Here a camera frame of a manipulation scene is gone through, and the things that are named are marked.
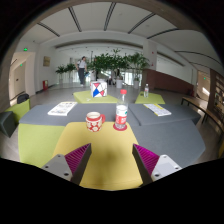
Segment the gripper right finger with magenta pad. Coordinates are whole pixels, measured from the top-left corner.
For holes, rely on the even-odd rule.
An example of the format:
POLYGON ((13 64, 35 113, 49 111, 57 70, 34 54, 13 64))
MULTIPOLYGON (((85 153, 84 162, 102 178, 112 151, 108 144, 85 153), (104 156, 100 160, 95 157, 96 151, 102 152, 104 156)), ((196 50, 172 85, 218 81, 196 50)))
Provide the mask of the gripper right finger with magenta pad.
POLYGON ((143 186, 181 170, 181 167, 168 155, 159 156, 137 144, 133 145, 132 154, 143 186))

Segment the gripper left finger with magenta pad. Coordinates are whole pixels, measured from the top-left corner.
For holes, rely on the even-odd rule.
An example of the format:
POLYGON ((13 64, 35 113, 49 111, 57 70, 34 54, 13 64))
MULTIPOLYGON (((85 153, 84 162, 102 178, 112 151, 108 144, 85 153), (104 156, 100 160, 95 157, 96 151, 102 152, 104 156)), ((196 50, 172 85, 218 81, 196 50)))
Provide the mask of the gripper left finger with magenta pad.
POLYGON ((79 185, 91 154, 91 144, 86 144, 66 155, 57 154, 42 169, 79 185))

